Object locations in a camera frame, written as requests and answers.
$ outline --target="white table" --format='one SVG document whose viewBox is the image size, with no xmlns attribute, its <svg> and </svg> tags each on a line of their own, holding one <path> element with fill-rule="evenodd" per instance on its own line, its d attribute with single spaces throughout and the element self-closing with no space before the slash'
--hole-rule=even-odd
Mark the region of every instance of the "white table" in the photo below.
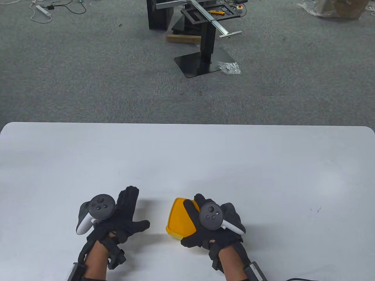
<svg viewBox="0 0 375 281">
<path fill-rule="evenodd" d="M 269 281 L 374 281 L 375 136 L 366 127 L 10 123 L 0 134 L 2 280 L 64 281 L 80 204 L 140 189 L 151 227 L 109 281 L 214 281 L 165 232 L 176 197 L 232 202 Z"/>
</svg>

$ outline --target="wooden block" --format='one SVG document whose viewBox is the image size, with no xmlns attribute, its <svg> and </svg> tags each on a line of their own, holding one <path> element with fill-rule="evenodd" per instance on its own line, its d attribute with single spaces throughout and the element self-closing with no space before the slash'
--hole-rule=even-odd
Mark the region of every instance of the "wooden block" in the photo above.
<svg viewBox="0 0 375 281">
<path fill-rule="evenodd" d="M 200 44 L 201 37 L 194 36 L 194 35 L 177 35 L 177 34 L 169 34 L 166 37 L 168 42 L 173 43 L 191 43 L 191 44 Z"/>
</svg>

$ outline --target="gray carpet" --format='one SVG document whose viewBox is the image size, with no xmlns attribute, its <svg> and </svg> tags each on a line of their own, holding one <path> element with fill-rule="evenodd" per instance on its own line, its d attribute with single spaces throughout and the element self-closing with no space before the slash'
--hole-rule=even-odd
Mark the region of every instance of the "gray carpet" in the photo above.
<svg viewBox="0 0 375 281">
<path fill-rule="evenodd" d="M 223 22 L 243 34 L 216 41 L 242 74 L 186 79 L 173 58 L 198 47 L 150 31 L 145 2 L 85 0 L 87 13 L 56 8 L 49 24 L 29 19 L 30 1 L 0 6 L 1 122 L 375 129 L 370 12 L 359 21 L 333 21 L 308 14 L 296 0 L 250 0 L 244 18 Z M 76 1 L 70 7 L 81 11 Z M 178 17 L 175 11 L 173 21 Z"/>
</svg>

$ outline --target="power strip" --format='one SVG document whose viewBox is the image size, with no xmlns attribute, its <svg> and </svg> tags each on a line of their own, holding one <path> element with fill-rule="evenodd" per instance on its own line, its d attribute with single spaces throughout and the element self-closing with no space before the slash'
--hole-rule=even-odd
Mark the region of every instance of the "power strip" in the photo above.
<svg viewBox="0 0 375 281">
<path fill-rule="evenodd" d="M 50 17 L 51 14 L 48 13 L 45 9 L 43 9 L 42 7 L 40 7 L 40 5 L 36 5 L 35 8 L 37 8 L 43 15 L 45 15 L 46 17 Z"/>
</svg>

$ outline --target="yellow lid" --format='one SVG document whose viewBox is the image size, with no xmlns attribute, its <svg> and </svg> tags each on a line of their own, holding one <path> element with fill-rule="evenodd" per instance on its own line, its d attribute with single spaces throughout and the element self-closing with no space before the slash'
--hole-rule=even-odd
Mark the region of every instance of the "yellow lid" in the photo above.
<svg viewBox="0 0 375 281">
<path fill-rule="evenodd" d="M 185 198 L 176 198 L 169 214 L 168 225 L 165 228 L 170 236 L 178 240 L 190 236 L 196 231 L 195 226 L 184 207 L 185 200 Z M 192 202 L 199 211 L 198 204 L 193 200 Z"/>
</svg>

